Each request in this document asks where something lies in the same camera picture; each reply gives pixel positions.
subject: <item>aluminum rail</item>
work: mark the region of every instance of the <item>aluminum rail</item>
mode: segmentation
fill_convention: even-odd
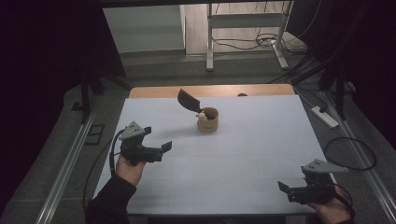
[[[334,100],[329,95],[328,92],[321,92],[321,95],[325,98],[325,101],[328,103],[328,108],[331,111],[332,116],[338,121],[340,125],[340,130],[343,136],[356,138],[353,132],[351,131],[349,125],[347,124],[346,120],[341,120],[338,116],[335,108],[334,108]],[[350,143],[350,150],[354,155],[355,159],[357,160],[358,164],[361,167],[368,167],[370,166],[370,160],[367,155],[362,150],[361,144],[351,142]],[[390,194],[387,187],[384,185],[381,177],[374,169],[368,170],[363,172],[368,183],[370,184],[376,198],[379,200],[381,206],[384,209],[384,212],[387,214],[390,223],[396,224],[396,202],[393,199],[392,195]]]
[[[64,189],[69,180],[69,177],[73,171],[73,168],[76,164],[79,152],[81,151],[82,146],[84,145],[85,138],[87,137],[88,131],[92,125],[92,121],[96,115],[96,109],[99,105],[101,96],[94,96],[94,102],[92,107],[92,112],[88,117],[85,124],[81,125],[78,130],[78,135],[75,138],[73,145],[70,148],[69,153],[64,160],[64,164],[59,171],[52,188],[47,196],[46,201],[44,202],[43,207],[41,208],[41,212],[39,213],[35,224],[50,224],[55,214],[56,208],[58,207],[59,201],[61,200],[62,194],[64,193]]]

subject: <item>wall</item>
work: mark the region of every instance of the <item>wall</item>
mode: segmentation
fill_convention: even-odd
[[[184,7],[104,9],[119,53],[184,49]]]

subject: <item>black cable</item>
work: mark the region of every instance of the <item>black cable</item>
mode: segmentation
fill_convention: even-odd
[[[250,11],[250,13],[253,13],[254,11],[257,11],[257,7],[258,6],[259,6],[259,2],[256,2],[256,7],[252,11]]]
[[[252,48],[242,49],[242,48],[238,48],[237,46],[234,46],[234,45],[219,43],[219,42],[216,41],[216,39],[214,39],[213,37],[212,37],[212,39],[213,39],[213,41],[214,41],[216,44],[218,44],[218,45],[228,46],[228,47],[231,47],[231,48],[234,48],[234,49],[248,50],[248,49],[256,49],[256,48],[260,47],[260,45],[257,45],[257,46],[252,47]]]
[[[348,201],[348,199],[346,199],[344,196],[338,194],[337,192],[335,192],[334,198],[346,206],[346,210],[349,212],[350,217],[353,219],[355,217],[355,209],[353,209],[352,197],[350,197],[350,194],[346,189],[344,189],[340,185],[337,185],[337,184],[334,184],[334,185],[338,186],[340,189],[342,189],[344,191],[344,193],[347,194],[349,201]]]
[[[286,80],[290,78],[294,73],[298,71],[298,69],[301,68],[301,66],[309,59],[311,55],[306,54],[296,65],[294,65],[286,74],[282,75],[281,77],[276,77],[270,81],[267,82],[267,84],[271,84],[275,81],[278,81],[282,78],[285,78]]]
[[[346,194],[347,200],[349,201],[350,206],[352,207],[353,206],[353,201],[352,201],[352,197],[350,196],[349,192],[344,187],[342,187],[339,184],[334,184],[334,185],[338,186],[338,188],[340,188]]]
[[[90,180],[90,176],[91,176],[91,174],[92,174],[93,168],[95,167],[95,164],[99,161],[99,158],[102,156],[103,152],[108,148],[108,146],[109,146],[110,143],[111,143],[111,140],[112,140],[112,139],[110,139],[110,140],[105,144],[105,146],[103,147],[103,149],[100,151],[99,155],[96,157],[96,159],[95,159],[95,161],[93,162],[93,165],[92,165],[90,171],[88,172],[87,179],[85,180],[85,186],[84,186],[84,190],[83,190],[83,192],[82,192],[82,207],[83,207],[83,209],[84,209],[84,214],[85,214],[85,215],[86,215],[86,212],[87,212],[87,206],[86,206],[86,203],[85,203],[85,198],[86,198],[86,193],[87,193],[88,181]]]
[[[257,35],[256,35],[256,42],[257,42],[257,39],[259,38],[259,36],[260,36],[260,32],[262,31],[262,27],[260,27],[260,29],[259,29],[259,32],[257,33]]]
[[[256,42],[253,39],[216,39],[217,41],[245,41],[245,42]]]
[[[113,144],[111,145],[111,150],[108,153],[108,163],[110,164],[110,173],[111,176],[116,174],[116,167],[114,165],[114,147],[116,146],[117,139],[119,136],[125,131],[125,129],[120,130],[113,139]]]
[[[321,102],[322,102],[322,104],[324,105],[324,106],[321,106],[320,107],[320,112],[324,112],[326,109],[327,109],[327,107],[328,107],[328,105],[326,104],[326,102],[324,102],[320,97],[318,97],[316,94],[314,94],[312,91],[309,91],[309,90],[307,90],[307,89],[305,89],[305,88],[303,88],[303,87],[300,87],[300,86],[295,86],[295,88],[298,88],[298,89],[301,89],[301,90],[303,90],[303,91],[306,91],[306,92],[308,92],[308,93],[310,93],[311,95],[313,95],[313,96],[315,96],[318,100],[320,100]]]
[[[271,39],[275,39],[276,38],[277,35],[274,35],[274,34],[269,34],[269,33],[260,34],[261,29],[262,28],[260,28],[259,33],[256,36],[256,39],[259,38],[259,36],[261,36],[261,35],[271,35],[272,37],[267,37],[267,38],[271,38]]]
[[[218,3],[218,7],[216,7],[216,12],[215,12],[215,14],[218,14],[219,6],[220,6],[220,3]]]
[[[301,50],[290,50],[287,46],[286,46],[286,42],[285,40],[282,38],[281,40],[281,45],[282,45],[282,49],[283,52],[290,55],[290,56],[294,56],[294,55],[306,55],[307,52],[306,51],[301,51]]]
[[[275,5],[275,3],[276,3],[276,2],[274,1],[274,9],[275,9],[275,12],[277,12],[277,9],[276,9],[276,5]]]
[[[335,160],[329,158],[329,157],[326,155],[326,152],[328,151],[329,145],[330,145],[331,143],[333,143],[333,142],[335,142],[335,141],[338,141],[338,140],[345,140],[345,139],[346,139],[346,140],[351,140],[351,141],[356,141],[356,142],[358,142],[358,143],[364,145],[364,146],[368,149],[368,151],[372,154],[373,160],[374,160],[373,163],[372,163],[371,165],[369,165],[368,167],[364,167],[364,168],[350,167],[350,166],[345,166],[345,165],[341,164],[340,162],[335,161]],[[323,154],[324,154],[324,156],[326,157],[326,159],[327,159],[328,161],[331,161],[332,163],[334,163],[334,164],[336,164],[336,165],[346,167],[347,169],[350,169],[350,170],[357,170],[357,171],[368,171],[368,170],[371,170],[371,169],[373,169],[373,168],[376,166],[376,161],[377,161],[376,155],[375,155],[375,153],[374,153],[374,151],[373,151],[372,148],[370,148],[369,146],[367,146],[367,144],[363,143],[361,140],[358,140],[358,139],[356,139],[356,138],[351,138],[351,137],[337,137],[337,138],[334,138],[334,139],[333,139],[332,141],[330,141],[330,142],[326,145],[326,147],[323,149]]]

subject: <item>power strip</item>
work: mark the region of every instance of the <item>power strip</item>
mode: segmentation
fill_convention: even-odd
[[[331,129],[338,126],[338,122],[335,121],[335,119],[330,117],[330,115],[328,115],[326,112],[321,113],[319,110],[320,107],[318,106],[315,106],[314,108],[311,109],[311,111],[314,112],[314,114],[318,116],[323,122],[325,122],[327,126],[329,126]]]

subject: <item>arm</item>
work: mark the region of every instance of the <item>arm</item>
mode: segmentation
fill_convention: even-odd
[[[335,191],[338,195],[342,195],[339,187],[335,187]],[[318,214],[318,218],[324,224],[354,224],[352,218],[353,215],[350,214],[345,204],[340,202],[340,200],[333,198],[331,201],[325,204],[320,203],[310,203],[312,207]]]
[[[145,162],[132,166],[122,156],[117,161],[116,175],[112,176],[96,198],[89,202],[87,224],[129,223],[126,206],[136,192]]]

